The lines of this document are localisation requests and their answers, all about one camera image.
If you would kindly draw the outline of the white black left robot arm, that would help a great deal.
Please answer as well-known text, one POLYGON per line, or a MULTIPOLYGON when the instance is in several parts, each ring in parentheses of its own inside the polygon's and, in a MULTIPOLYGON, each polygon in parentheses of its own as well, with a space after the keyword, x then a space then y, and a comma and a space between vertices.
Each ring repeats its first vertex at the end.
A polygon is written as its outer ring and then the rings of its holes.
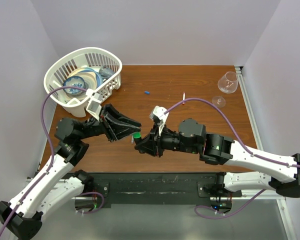
POLYGON ((89 145, 84 139, 105 135, 114 142, 141 130, 141 123, 119 113, 111 104, 90 103, 86 110, 91 114, 86 121, 66 117, 57 124, 54 136, 59 144, 52 149, 46 165, 18 195, 8 202, 0 201, 0 221, 18 239, 32 239, 63 204, 93 192, 94 179, 83 170, 54 188, 87 152, 89 145))

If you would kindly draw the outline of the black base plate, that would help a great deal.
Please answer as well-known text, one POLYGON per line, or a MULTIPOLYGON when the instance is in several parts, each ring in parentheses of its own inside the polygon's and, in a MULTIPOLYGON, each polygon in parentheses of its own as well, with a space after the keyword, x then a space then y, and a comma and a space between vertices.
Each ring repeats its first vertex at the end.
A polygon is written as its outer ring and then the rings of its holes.
POLYGON ((226 203, 241 197, 224 188, 223 172, 90 172, 92 182, 85 192, 95 190, 104 208, 112 205, 205 205, 226 203))

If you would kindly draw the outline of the light blue plate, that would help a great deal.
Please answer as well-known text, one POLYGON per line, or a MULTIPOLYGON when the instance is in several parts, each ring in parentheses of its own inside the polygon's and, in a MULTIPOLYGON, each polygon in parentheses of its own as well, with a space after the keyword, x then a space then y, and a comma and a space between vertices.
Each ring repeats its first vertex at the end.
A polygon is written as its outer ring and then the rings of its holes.
POLYGON ((104 82, 104 80, 103 80, 103 77, 96 71, 96 70, 94 70, 94 69, 92 69, 92 68, 86 68, 86 70, 88 71, 88 72, 91 72, 91 73, 94 73, 95 74, 95 79, 96 79, 96 83, 97 83, 97 88, 98 87, 100 87, 102 84, 103 84, 103 82, 104 82))

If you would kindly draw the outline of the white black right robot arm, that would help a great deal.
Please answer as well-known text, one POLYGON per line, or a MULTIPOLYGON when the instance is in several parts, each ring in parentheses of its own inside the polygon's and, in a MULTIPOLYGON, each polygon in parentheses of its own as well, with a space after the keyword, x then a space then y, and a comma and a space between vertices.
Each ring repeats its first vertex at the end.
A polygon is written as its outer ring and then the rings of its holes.
POLYGON ((277 194, 300 198, 300 154, 281 156, 242 146, 237 140, 214 133, 192 118, 183 120, 178 131, 154 124, 149 134, 133 134, 135 149, 153 157, 161 157, 165 150, 198 154, 209 165, 237 166, 249 172, 220 173, 207 191, 220 197, 241 190, 272 190, 277 194))

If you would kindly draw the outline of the clear wine glass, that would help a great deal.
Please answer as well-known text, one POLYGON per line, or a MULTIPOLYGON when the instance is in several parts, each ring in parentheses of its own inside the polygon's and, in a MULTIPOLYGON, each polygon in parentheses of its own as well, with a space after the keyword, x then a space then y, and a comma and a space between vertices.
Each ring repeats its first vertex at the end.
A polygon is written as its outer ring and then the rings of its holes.
MULTIPOLYGON (((239 77, 236 72, 226 72, 218 81, 218 89, 225 94, 233 94, 239 85, 239 77)), ((223 108, 226 105, 226 100, 222 96, 215 96, 212 98, 212 103, 217 108, 223 108)))

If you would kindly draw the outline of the green highlighter cap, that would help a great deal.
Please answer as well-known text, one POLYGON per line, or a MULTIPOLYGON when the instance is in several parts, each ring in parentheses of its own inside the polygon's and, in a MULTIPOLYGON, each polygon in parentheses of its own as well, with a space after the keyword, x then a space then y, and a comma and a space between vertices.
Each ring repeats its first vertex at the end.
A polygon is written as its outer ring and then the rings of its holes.
POLYGON ((134 139, 139 139, 139 138, 141 138, 141 133, 140 133, 140 132, 133 133, 133 134, 132 134, 132 137, 133 137, 134 139))

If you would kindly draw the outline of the white dish rack basket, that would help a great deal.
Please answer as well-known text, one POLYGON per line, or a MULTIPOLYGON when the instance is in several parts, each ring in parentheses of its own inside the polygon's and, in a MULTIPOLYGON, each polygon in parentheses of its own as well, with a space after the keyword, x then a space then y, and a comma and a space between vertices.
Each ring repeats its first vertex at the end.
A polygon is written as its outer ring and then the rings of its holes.
MULTIPOLYGON (((122 68, 122 61, 113 53, 98 47, 84 47, 54 63, 44 76, 43 86, 47 93, 63 86, 90 89, 98 93, 104 102, 111 96, 112 90, 121 87, 122 68)), ((61 89, 50 97, 73 116, 86 116, 89 99, 84 91, 61 89)))

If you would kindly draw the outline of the blue patterned bowl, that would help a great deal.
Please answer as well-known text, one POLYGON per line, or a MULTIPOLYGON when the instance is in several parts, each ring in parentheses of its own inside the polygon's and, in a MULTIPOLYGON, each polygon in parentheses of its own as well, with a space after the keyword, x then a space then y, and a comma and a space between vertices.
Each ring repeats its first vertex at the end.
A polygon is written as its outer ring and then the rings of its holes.
POLYGON ((81 95, 84 91, 82 89, 86 89, 86 82, 84 81, 84 79, 80 76, 71 76, 69 78, 67 78, 64 82, 63 82, 63 87, 77 87, 77 88, 64 88, 63 91, 71 96, 79 96, 81 95))

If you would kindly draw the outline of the grey blue mug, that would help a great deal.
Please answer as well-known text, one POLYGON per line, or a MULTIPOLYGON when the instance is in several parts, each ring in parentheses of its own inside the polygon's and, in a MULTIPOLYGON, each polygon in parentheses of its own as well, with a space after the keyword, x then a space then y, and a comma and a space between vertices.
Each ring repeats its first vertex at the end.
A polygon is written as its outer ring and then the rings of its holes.
POLYGON ((98 73, 101 75, 103 81, 108 80, 110 77, 112 77, 115 74, 115 72, 111 68, 107 67, 106 65, 101 66, 98 73))

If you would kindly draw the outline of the aluminium frame rail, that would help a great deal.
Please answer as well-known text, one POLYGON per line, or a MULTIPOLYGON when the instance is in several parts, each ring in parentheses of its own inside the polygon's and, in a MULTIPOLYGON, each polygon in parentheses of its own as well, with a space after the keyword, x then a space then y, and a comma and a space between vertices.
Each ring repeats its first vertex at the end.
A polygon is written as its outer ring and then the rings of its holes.
POLYGON ((257 123, 256 123, 256 120, 255 120, 255 116, 254 116, 252 105, 251 105, 251 102, 250 102, 250 99, 249 99, 247 88, 246 88, 246 85, 245 85, 245 79, 244 79, 244 76, 243 76, 242 69, 238 66, 235 66, 234 69, 235 69, 235 73, 237 74, 238 84, 240 86, 240 90, 241 90, 243 101, 244 101, 246 111, 247 111, 247 114, 248 114, 248 118, 249 118, 250 126, 251 126, 251 129, 252 129, 252 132, 253 132, 256 147, 257 147, 258 150, 263 151, 264 148, 263 148, 262 140, 261 140, 260 133, 259 133, 259 130, 258 130, 258 127, 257 127, 257 123))

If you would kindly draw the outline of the beige blue plate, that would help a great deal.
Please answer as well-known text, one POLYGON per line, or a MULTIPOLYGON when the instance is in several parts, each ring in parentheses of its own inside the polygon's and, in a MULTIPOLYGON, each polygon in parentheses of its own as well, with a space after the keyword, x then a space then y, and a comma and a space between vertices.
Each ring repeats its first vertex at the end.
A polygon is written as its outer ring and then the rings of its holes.
POLYGON ((97 81, 96 81, 96 75, 93 72, 88 72, 86 70, 87 67, 81 67, 76 70, 74 70, 68 77, 72 76, 79 76, 82 77, 85 81, 85 87, 86 89, 97 89, 97 81))

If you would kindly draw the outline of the black green highlighter pen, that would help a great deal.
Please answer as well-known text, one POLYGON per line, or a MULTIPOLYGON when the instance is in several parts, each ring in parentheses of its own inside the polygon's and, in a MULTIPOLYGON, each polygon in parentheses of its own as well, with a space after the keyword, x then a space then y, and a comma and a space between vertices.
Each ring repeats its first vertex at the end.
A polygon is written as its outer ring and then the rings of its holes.
POLYGON ((134 143, 135 143, 136 146, 139 145, 139 144, 141 144, 142 141, 143 141, 143 139, 142 139, 141 137, 139 137, 139 138, 134 138, 134 143))

